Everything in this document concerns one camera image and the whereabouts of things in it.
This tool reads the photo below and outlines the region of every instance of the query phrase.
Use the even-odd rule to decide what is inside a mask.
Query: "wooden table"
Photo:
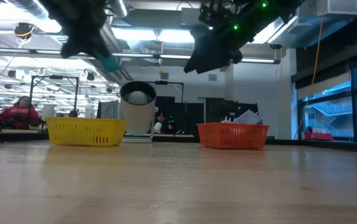
[[[357,224],[357,153],[0,144],[0,223]]]

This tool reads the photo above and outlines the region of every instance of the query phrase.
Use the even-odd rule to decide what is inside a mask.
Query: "red object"
[[[18,129],[29,129],[28,123],[28,111],[30,111],[29,124],[32,126],[39,125],[39,115],[37,114],[35,108],[13,106],[7,108],[0,115],[0,120],[5,123],[12,123]]]
[[[197,124],[202,146],[217,149],[262,149],[268,125],[207,123]]]
[[[327,133],[304,133],[304,139],[333,141],[333,136]]]

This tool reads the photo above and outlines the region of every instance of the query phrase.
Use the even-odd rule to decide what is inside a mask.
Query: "window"
[[[351,97],[308,105],[305,126],[324,129],[335,137],[354,137]]]
[[[314,95],[310,96],[310,100],[314,100],[314,99],[318,99],[321,97],[325,97],[325,96],[331,96],[331,95],[335,95],[337,93],[343,93],[344,91],[350,91],[351,90],[351,82],[347,81],[344,82],[342,84],[339,84],[337,86],[331,87],[327,90],[323,90],[319,93],[316,93]]]

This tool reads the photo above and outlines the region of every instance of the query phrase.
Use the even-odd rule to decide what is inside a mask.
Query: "woman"
[[[0,115],[0,120],[5,123],[11,123],[17,129],[29,129],[28,122],[31,126],[40,124],[39,115],[29,103],[28,96],[22,96],[13,107],[5,109]]]

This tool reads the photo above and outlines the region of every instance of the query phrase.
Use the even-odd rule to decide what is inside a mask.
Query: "white wall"
[[[160,80],[159,67],[126,67],[126,71],[137,81]],[[182,67],[163,67],[164,72],[169,73],[169,82],[184,82],[184,101],[190,103],[202,103],[199,98],[225,97],[225,73],[219,70],[197,74],[196,72],[184,73]],[[209,81],[208,74],[217,74],[217,81]],[[181,85],[153,85],[159,96],[174,96],[176,102],[181,102]]]
[[[234,100],[257,103],[268,135],[277,136],[278,97],[276,65],[239,63],[234,66]]]
[[[290,76],[296,72],[295,50],[289,49],[281,64],[239,63],[234,66],[234,100],[257,103],[268,135],[292,139],[297,129],[297,94]]]

